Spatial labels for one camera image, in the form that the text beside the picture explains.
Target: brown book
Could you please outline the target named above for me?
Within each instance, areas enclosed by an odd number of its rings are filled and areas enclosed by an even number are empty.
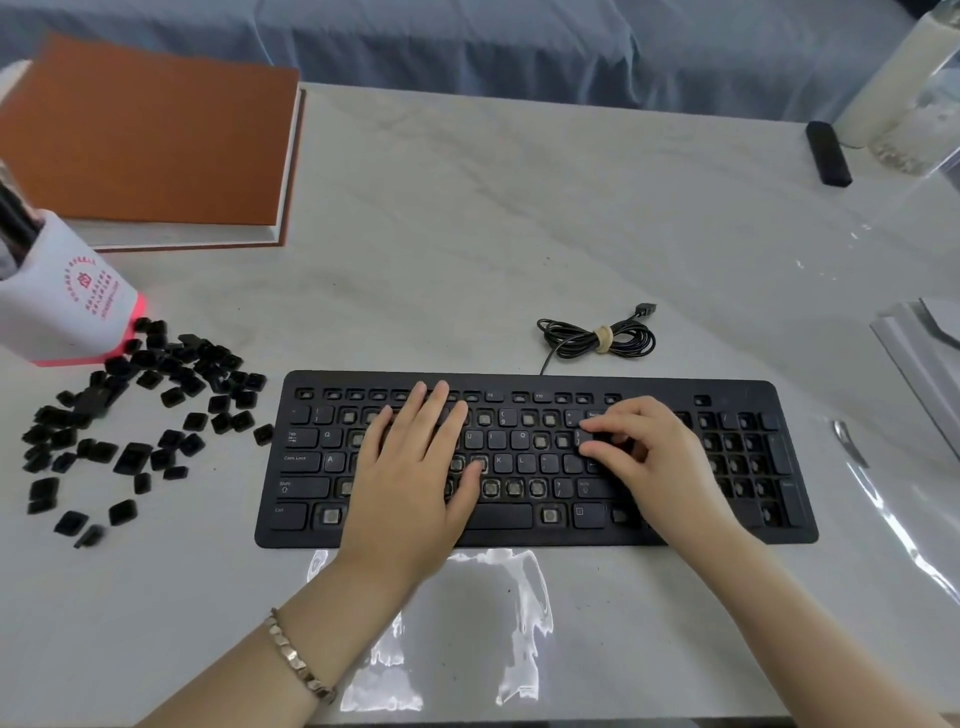
[[[0,102],[0,158],[34,206],[84,220],[75,227],[95,247],[90,234],[110,230],[116,239],[101,247],[157,236],[164,247],[277,244],[299,79],[296,69],[52,35]],[[151,226],[111,222],[163,225],[144,234]],[[216,239],[192,239],[203,237]]]

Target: bracelet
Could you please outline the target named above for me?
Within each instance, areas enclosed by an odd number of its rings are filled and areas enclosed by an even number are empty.
[[[283,634],[279,622],[276,621],[276,609],[270,610],[270,616],[267,617],[265,624],[267,625],[267,631],[270,632],[270,636],[274,638],[276,648],[280,651],[283,659],[287,665],[290,666],[290,669],[297,674],[297,677],[299,677],[306,688],[320,698],[321,702],[327,705],[336,700],[336,689],[325,687],[320,680],[313,676],[313,672],[306,666],[306,662],[300,659],[297,650],[290,644],[287,636]]]

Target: black keyboard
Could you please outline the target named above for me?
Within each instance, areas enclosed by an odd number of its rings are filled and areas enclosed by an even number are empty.
[[[777,390],[766,381],[582,376],[291,372],[256,521],[266,548],[334,548],[349,509],[357,453],[384,404],[422,380],[450,385],[469,416],[445,495],[471,460],[480,501],[458,546],[662,545],[626,487],[577,454],[577,423],[614,402],[652,395],[701,438],[717,487],[768,544],[810,544],[817,526]]]

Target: white pen holder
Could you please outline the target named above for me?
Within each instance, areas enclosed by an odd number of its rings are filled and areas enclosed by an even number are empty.
[[[122,352],[146,301],[53,212],[20,270],[0,280],[0,344],[40,367]]]

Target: right hand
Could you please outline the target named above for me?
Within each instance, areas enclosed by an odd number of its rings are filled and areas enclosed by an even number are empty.
[[[689,560],[735,529],[743,532],[717,487],[697,436],[665,404],[652,397],[624,400],[607,413],[583,420],[587,432],[609,432],[616,444],[633,439],[631,451],[597,440],[580,454],[623,481],[643,518]]]

